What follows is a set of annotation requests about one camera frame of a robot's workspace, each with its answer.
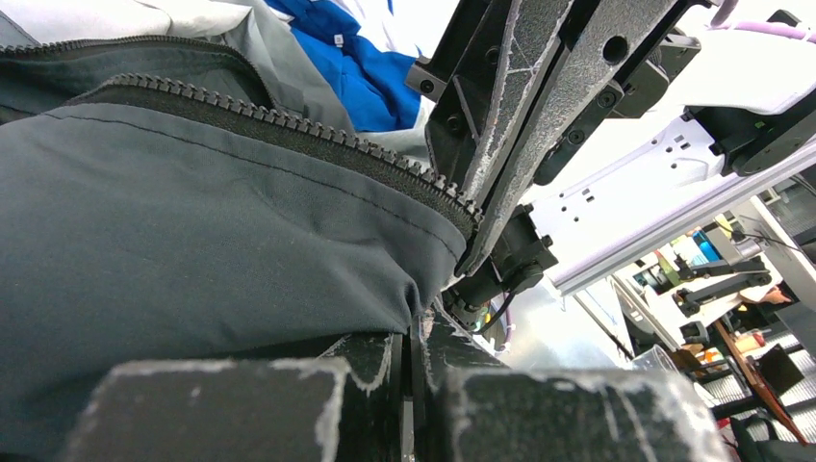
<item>orange object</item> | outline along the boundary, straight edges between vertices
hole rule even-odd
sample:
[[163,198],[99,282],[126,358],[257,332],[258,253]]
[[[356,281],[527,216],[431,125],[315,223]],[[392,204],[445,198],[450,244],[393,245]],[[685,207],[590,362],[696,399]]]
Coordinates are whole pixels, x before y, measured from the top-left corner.
[[734,344],[741,353],[746,353],[757,348],[765,347],[765,337],[762,332],[749,332],[734,340]]
[[779,397],[777,397],[774,392],[771,391],[771,388],[768,386],[768,383],[765,381],[762,375],[745,361],[742,353],[737,350],[737,346],[734,344],[731,336],[728,335],[723,323],[720,320],[716,320],[714,321],[714,327],[720,333],[720,337],[722,337],[723,342],[726,343],[728,351],[730,351],[734,360],[737,362],[737,366],[739,366],[746,380],[748,380],[748,385],[759,396],[762,402],[765,403],[767,408],[771,411],[771,414],[777,418],[779,423],[790,430],[790,432],[793,433],[796,440],[799,441],[802,446],[807,446],[807,440],[805,440],[804,435],[802,435],[802,432],[799,430],[799,427],[795,422],[793,422],[793,419],[790,417],[787,411],[785,411],[781,401],[779,401]]

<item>stitching line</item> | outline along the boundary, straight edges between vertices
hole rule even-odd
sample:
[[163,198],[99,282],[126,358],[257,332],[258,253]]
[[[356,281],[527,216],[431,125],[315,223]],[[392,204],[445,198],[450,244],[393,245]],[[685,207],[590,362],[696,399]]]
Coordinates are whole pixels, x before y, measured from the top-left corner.
[[409,224],[409,225],[411,225],[412,227],[417,228],[417,229],[419,229],[420,231],[424,232],[425,234],[428,234],[428,235],[430,235],[430,236],[432,236],[432,237],[436,238],[436,239],[437,239],[437,240],[438,240],[440,243],[442,243],[442,245],[444,245],[444,246],[445,246],[445,248],[447,249],[447,252],[448,252],[448,253],[450,253],[450,256],[451,256],[451,257],[453,257],[453,259],[454,259],[454,260],[457,260],[456,253],[453,251],[453,249],[451,249],[451,248],[450,248],[450,246],[449,246],[449,245],[447,245],[447,243],[445,242],[445,240],[444,240],[444,239],[442,239],[440,236],[438,236],[437,234],[433,233],[432,231],[430,231],[430,230],[428,230],[428,229],[425,229],[425,228],[423,228],[422,226],[419,226],[418,224],[414,223],[414,222],[413,222],[413,221],[411,221],[410,219],[405,218],[405,217],[403,217],[402,215],[400,215],[400,214],[398,214],[398,213],[396,213],[396,212],[394,212],[394,211],[392,211],[392,210],[390,210],[390,209],[387,209],[387,208],[385,208],[385,207],[383,207],[383,206],[381,206],[381,205],[377,204],[376,202],[373,202],[373,201],[368,200],[368,199],[366,199],[366,198],[364,198],[364,197],[361,197],[361,196],[359,196],[359,195],[356,195],[356,194],[354,194],[353,192],[349,192],[349,191],[347,191],[347,190],[344,190],[343,188],[340,188],[340,187],[337,187],[337,186],[334,186],[334,185],[329,185],[329,184],[327,184],[327,183],[323,183],[323,182],[321,182],[321,181],[319,181],[319,180],[316,180],[316,179],[314,179],[314,178],[310,178],[310,177],[308,177],[308,176],[305,176],[305,175],[303,175],[303,174],[297,173],[297,172],[295,172],[295,171],[291,171],[291,170],[288,170],[288,169],[285,169],[285,168],[282,168],[282,167],[270,166],[270,165],[267,165],[267,164],[264,164],[264,163],[261,163],[261,162],[258,162],[258,161],[253,161],[253,160],[245,159],[245,158],[243,158],[243,157],[241,157],[241,156],[238,156],[238,155],[236,155],[236,154],[234,154],[234,153],[231,153],[231,152],[228,152],[228,151],[224,151],[224,150],[221,150],[221,149],[217,149],[217,148],[215,148],[215,147],[208,146],[208,145],[206,145],[206,144],[204,144],[204,143],[201,143],[201,142],[198,142],[198,141],[187,140],[187,139],[185,139],[185,138],[181,138],[181,137],[177,137],[177,136],[174,136],[174,135],[170,135],[170,134],[168,134],[168,133],[161,132],[161,131],[159,131],[159,130],[154,130],[154,129],[150,129],[150,128],[141,127],[141,126],[136,125],[136,124],[134,124],[134,123],[125,122],[125,121],[121,121],[121,120],[105,120],[105,119],[102,119],[102,118],[95,118],[95,117],[80,117],[80,116],[77,116],[77,115],[66,115],[66,116],[64,116],[64,117],[58,117],[58,116],[56,116],[56,115],[52,115],[52,114],[42,114],[42,116],[49,116],[49,117],[51,117],[51,118],[55,118],[55,119],[57,119],[57,120],[65,120],[65,119],[67,119],[67,118],[75,118],[75,119],[78,119],[78,120],[90,120],[90,121],[101,122],[101,123],[114,123],[114,124],[126,125],[126,126],[133,127],[133,128],[136,128],[136,129],[138,129],[138,130],[142,130],[142,131],[145,131],[145,132],[148,132],[148,133],[153,133],[153,134],[156,134],[156,135],[162,135],[162,136],[165,136],[165,137],[168,137],[168,138],[174,139],[174,140],[178,140],[178,141],[181,141],[181,142],[185,142],[185,143],[187,143],[187,144],[192,144],[192,145],[195,145],[195,146],[199,146],[199,147],[203,147],[203,148],[206,148],[206,149],[210,149],[210,150],[215,151],[215,152],[218,152],[218,153],[220,153],[220,154],[224,154],[224,155],[226,155],[226,156],[229,156],[229,157],[231,157],[231,158],[233,158],[233,159],[238,159],[238,160],[241,160],[241,161],[249,162],[250,164],[254,164],[254,165],[257,165],[257,166],[261,166],[261,167],[272,168],[272,169],[275,169],[275,170],[282,171],[282,172],[284,172],[284,173],[289,173],[289,174],[290,174],[290,175],[292,175],[292,176],[296,176],[296,177],[301,178],[301,179],[303,179],[303,180],[310,181],[310,182],[312,182],[312,183],[315,183],[315,184],[318,184],[318,185],[324,186],[325,188],[330,188],[330,189],[332,189],[332,190],[336,190],[336,191],[339,191],[339,192],[341,192],[341,193],[345,193],[345,194],[347,194],[347,195],[349,195],[349,196],[351,196],[351,197],[354,197],[354,198],[356,198],[356,199],[358,199],[358,200],[361,200],[361,201],[363,201],[363,202],[365,202],[365,203],[367,203],[367,204],[369,204],[369,205],[371,205],[371,206],[373,206],[373,207],[375,207],[375,208],[377,208],[377,209],[380,209],[380,210],[382,210],[382,211],[384,211],[384,212],[388,213],[389,215],[391,215],[391,216],[393,216],[393,217],[395,217],[395,218],[400,219],[401,221],[405,222],[406,224]]

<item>mounting hole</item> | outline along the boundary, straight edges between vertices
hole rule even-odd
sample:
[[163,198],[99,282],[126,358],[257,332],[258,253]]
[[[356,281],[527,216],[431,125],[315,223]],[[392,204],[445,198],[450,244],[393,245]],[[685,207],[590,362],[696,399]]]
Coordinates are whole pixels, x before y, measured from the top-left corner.
[[603,59],[610,65],[620,64],[629,53],[629,44],[621,36],[615,36],[603,45]]
[[489,65],[496,65],[498,64],[498,47],[491,46],[487,53],[485,53],[485,61]]
[[423,80],[420,83],[420,91],[422,91],[423,93],[431,93],[433,92],[434,89],[435,86],[433,85],[433,82],[431,82],[430,80]]

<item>dark gray jacket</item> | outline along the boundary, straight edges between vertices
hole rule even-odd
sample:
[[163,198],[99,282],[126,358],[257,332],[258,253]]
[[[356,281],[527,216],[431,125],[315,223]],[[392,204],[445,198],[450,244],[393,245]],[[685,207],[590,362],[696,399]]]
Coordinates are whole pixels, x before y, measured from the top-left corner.
[[212,44],[249,21],[0,51],[0,453],[53,458],[116,364],[404,333],[451,276],[473,210]]

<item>blue fabric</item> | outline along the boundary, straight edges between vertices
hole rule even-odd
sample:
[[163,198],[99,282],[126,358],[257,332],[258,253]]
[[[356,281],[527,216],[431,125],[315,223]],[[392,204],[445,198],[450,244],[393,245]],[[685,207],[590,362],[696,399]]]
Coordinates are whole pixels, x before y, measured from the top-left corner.
[[[420,94],[405,86],[414,58],[379,51],[358,36],[360,24],[328,0],[265,0],[294,17],[289,23],[303,51],[338,95],[362,132],[412,128],[420,111]],[[335,44],[343,36],[343,46]]]

